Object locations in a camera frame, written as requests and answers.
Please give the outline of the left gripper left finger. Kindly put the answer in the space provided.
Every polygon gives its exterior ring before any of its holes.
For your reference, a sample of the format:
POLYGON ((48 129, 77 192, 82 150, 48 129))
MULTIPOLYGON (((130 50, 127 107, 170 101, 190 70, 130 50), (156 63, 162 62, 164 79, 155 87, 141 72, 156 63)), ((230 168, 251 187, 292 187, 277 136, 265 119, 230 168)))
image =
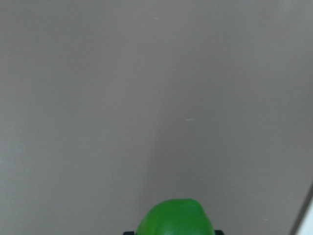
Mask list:
POLYGON ((134 231, 126 231, 123 233, 123 235, 135 235, 134 231))

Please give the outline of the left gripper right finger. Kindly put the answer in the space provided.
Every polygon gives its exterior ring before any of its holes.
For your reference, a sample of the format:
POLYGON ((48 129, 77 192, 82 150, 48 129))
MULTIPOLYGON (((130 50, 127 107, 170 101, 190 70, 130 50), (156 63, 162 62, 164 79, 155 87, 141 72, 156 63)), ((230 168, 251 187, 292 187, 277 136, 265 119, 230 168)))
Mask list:
POLYGON ((221 230, 215 230, 215 235, 223 235, 223 231, 221 231, 221 230))

